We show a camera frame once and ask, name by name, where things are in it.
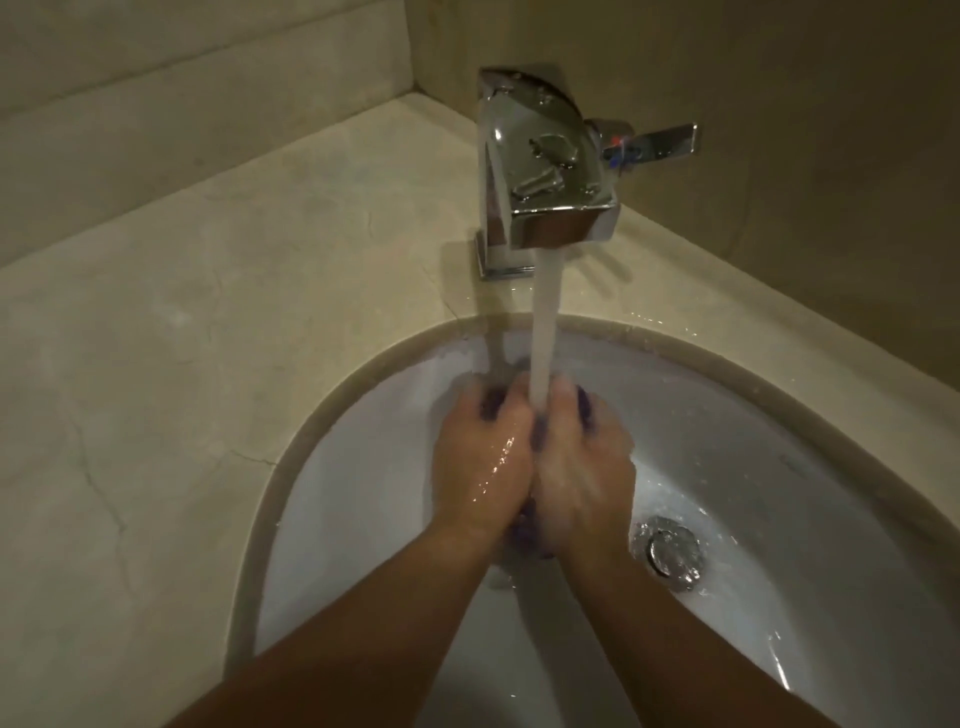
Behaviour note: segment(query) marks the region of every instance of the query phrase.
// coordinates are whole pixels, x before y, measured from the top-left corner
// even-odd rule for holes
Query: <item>white sink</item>
[[[520,361],[529,346],[527,332],[509,332],[497,357]],[[486,372],[488,359],[481,337],[440,346],[326,433],[256,580],[255,651],[422,530],[440,422],[464,374]],[[635,522],[666,516],[700,540],[704,574],[678,597],[684,606],[842,726],[958,724],[955,606],[861,489],[753,405],[651,353],[562,333],[556,368],[613,403],[630,429]],[[488,574],[419,725],[636,726],[556,563],[521,560],[513,571]]]

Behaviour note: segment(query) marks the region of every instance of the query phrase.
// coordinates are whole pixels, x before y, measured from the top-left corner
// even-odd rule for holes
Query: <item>beige wall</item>
[[[960,387],[953,4],[407,0],[420,86],[472,116],[489,63],[558,62],[584,113],[696,120],[626,204]]]
[[[403,0],[0,2],[0,265],[413,85]]]
[[[0,117],[369,0],[0,0]]]

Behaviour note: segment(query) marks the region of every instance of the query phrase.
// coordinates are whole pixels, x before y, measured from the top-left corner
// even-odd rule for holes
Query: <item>faucet handle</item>
[[[697,124],[682,124],[646,134],[635,133],[626,121],[588,119],[587,126],[600,158],[619,174],[648,161],[693,154],[700,141]]]

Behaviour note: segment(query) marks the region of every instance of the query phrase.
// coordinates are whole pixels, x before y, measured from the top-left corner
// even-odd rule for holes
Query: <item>faucet base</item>
[[[473,243],[477,251],[477,270],[480,272],[480,280],[521,279],[534,275],[533,265],[527,263],[508,266],[492,265],[488,255],[487,237],[482,230],[478,230],[473,236]]]

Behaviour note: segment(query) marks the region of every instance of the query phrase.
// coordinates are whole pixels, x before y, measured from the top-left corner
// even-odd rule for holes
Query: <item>sink rim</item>
[[[487,339],[491,360],[508,330],[529,329],[530,313],[478,314],[446,321],[403,339],[341,380],[300,426],[277,461],[253,517],[230,610],[225,677],[254,654],[254,639],[276,525],[307,458],[331,427],[380,382],[457,338]],[[560,314],[563,332],[651,352],[705,376],[759,408],[824,457],[917,567],[960,626],[960,524],[834,425],[765,379],[688,341],[629,324]],[[497,365],[492,365],[494,372]]]

